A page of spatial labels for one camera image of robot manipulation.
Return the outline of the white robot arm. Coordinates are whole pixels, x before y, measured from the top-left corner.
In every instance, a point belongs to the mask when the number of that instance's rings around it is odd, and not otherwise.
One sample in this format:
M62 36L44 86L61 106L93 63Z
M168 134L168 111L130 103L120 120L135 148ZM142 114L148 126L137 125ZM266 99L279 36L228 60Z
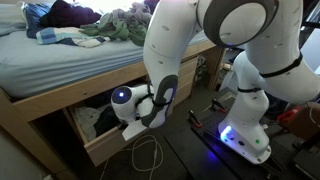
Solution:
M299 49L302 17L303 0L159 0L143 46L150 81L112 94L115 114L126 126L123 138L165 122L182 57L203 32L219 47L244 48L233 63L237 96L218 125L219 138L249 162L265 162L271 147L260 120L268 98L302 104L320 93L320 76Z

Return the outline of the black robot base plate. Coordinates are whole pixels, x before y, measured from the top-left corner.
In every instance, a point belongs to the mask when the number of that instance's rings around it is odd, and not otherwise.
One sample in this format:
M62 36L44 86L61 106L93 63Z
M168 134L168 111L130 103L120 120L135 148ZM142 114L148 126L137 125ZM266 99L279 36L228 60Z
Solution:
M218 124L225 116L219 111L204 111L198 115L202 126L192 130L239 180L320 180L318 148L305 149L301 138L271 125L266 131L271 156L262 164L253 164L220 139Z

